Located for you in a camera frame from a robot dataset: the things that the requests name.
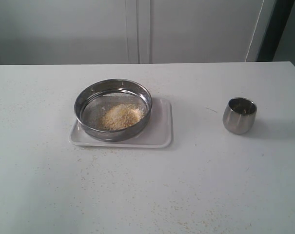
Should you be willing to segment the yellow and white grain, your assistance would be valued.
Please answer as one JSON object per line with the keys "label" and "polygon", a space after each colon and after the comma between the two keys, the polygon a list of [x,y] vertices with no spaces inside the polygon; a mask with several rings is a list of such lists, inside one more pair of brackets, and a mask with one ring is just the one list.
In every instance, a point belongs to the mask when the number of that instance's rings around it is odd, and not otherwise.
{"label": "yellow and white grain", "polygon": [[137,124],[144,112],[133,104],[119,104],[112,107],[100,119],[100,127],[108,131],[126,129]]}

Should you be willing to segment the stainless steel cup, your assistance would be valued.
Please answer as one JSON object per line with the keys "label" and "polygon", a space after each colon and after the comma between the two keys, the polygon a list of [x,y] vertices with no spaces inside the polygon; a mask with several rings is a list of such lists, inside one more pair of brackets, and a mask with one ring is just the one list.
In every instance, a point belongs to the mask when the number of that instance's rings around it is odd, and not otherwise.
{"label": "stainless steel cup", "polygon": [[227,103],[222,122],[229,132],[241,135],[251,130],[257,113],[257,105],[244,97],[234,97]]}

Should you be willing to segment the round steel mesh sieve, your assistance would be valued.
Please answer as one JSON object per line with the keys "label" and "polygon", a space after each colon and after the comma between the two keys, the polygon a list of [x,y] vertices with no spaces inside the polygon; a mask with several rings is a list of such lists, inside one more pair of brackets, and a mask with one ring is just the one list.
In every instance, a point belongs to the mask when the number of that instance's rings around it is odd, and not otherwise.
{"label": "round steel mesh sieve", "polygon": [[[101,117],[119,104],[135,105],[144,112],[144,117],[126,129],[102,129]],[[141,84],[126,79],[107,79],[85,88],[75,100],[74,112],[85,133],[100,141],[119,142],[135,137],[143,131],[150,120],[152,107],[151,94]]]}

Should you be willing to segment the white rectangular plastic tray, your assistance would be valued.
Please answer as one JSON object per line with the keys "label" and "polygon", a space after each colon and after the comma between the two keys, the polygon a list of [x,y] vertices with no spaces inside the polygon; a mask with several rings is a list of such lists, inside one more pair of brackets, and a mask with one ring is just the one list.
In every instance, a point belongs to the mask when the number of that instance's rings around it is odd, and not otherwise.
{"label": "white rectangular plastic tray", "polygon": [[137,136],[120,142],[104,142],[86,134],[75,122],[69,141],[81,147],[144,148],[160,149],[170,145],[173,139],[172,107],[164,98],[153,98],[151,118],[144,130]]}

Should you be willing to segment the white cabinet with doors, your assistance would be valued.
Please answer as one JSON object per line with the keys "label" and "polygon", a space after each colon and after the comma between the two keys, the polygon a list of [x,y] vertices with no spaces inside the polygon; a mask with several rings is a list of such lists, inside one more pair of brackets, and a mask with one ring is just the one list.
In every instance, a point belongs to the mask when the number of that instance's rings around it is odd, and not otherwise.
{"label": "white cabinet with doors", "polygon": [[273,0],[0,0],[0,65],[255,61]]}

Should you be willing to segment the dark vertical post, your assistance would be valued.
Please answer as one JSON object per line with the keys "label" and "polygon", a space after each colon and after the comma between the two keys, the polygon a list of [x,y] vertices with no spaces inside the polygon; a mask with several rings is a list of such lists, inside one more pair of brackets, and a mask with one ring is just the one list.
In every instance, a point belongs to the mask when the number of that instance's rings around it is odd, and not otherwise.
{"label": "dark vertical post", "polygon": [[295,65],[295,0],[276,0],[257,61]]}

